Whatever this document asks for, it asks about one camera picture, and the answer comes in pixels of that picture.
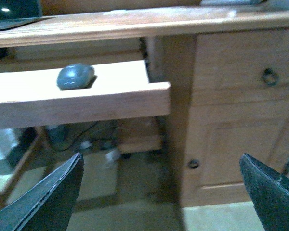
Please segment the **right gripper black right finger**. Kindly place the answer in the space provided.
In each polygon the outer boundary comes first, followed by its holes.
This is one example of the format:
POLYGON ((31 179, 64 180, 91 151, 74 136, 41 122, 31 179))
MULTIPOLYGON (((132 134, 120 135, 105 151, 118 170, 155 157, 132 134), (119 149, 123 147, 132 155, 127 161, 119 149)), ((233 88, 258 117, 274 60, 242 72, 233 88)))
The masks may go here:
POLYGON ((249 154, 239 161, 246 191, 266 231, 289 231, 289 179, 249 154))

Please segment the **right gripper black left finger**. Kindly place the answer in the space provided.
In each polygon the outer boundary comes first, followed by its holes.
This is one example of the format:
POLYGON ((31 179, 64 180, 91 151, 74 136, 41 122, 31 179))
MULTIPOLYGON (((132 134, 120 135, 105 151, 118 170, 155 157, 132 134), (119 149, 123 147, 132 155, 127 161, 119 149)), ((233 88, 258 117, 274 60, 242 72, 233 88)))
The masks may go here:
POLYGON ((67 230, 83 173, 83 155, 76 153, 0 211, 0 231, 67 230))

